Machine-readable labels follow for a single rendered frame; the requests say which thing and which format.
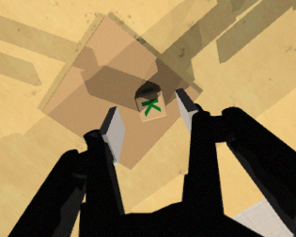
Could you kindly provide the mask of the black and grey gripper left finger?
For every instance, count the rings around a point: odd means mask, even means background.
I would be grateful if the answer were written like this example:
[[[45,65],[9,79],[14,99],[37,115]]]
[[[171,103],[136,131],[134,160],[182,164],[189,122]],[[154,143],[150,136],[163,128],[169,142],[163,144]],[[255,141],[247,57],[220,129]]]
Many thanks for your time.
[[[119,237],[116,216],[125,211],[115,166],[124,134],[111,107],[101,128],[84,134],[87,150],[61,155],[8,237],[70,237],[79,211],[78,237]]]

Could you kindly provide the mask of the tan square mat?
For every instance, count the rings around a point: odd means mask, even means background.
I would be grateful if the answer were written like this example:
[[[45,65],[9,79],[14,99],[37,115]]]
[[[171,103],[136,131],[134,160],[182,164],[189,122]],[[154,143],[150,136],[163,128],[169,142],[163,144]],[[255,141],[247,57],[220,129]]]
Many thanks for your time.
[[[167,116],[142,121],[135,92],[159,85]],[[107,15],[42,112],[84,139],[117,106],[125,134],[119,162],[132,170],[179,119],[176,89],[193,87]]]

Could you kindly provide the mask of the beige block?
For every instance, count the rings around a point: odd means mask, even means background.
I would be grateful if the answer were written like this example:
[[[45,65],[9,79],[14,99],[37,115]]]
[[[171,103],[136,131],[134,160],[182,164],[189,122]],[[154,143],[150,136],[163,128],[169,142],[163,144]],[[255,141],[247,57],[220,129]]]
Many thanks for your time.
[[[134,99],[143,122],[167,116],[163,93],[159,85],[137,90]]]

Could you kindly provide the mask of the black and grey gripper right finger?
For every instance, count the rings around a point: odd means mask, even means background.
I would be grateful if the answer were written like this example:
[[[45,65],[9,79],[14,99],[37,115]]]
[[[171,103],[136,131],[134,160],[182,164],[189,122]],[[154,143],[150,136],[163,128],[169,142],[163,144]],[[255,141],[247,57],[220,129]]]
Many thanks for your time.
[[[223,142],[296,237],[296,151],[239,107],[210,117],[183,88],[175,92],[191,136],[175,237],[224,237],[215,144]]]

